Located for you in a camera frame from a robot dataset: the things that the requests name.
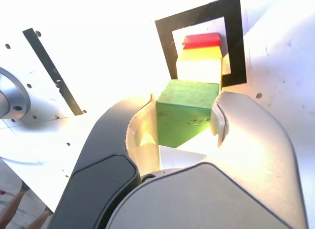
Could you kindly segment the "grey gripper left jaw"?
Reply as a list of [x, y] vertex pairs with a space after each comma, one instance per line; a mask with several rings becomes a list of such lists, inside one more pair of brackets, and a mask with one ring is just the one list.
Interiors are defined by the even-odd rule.
[[52, 217], [51, 229], [103, 229], [119, 203], [160, 169], [156, 98], [110, 107], [95, 123]]

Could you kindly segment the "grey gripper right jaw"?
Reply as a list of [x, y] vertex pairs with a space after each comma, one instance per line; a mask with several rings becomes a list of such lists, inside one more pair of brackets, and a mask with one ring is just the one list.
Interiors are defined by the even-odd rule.
[[298, 164], [282, 125], [245, 94], [222, 92], [218, 148], [198, 164], [141, 184], [110, 229], [306, 229]]

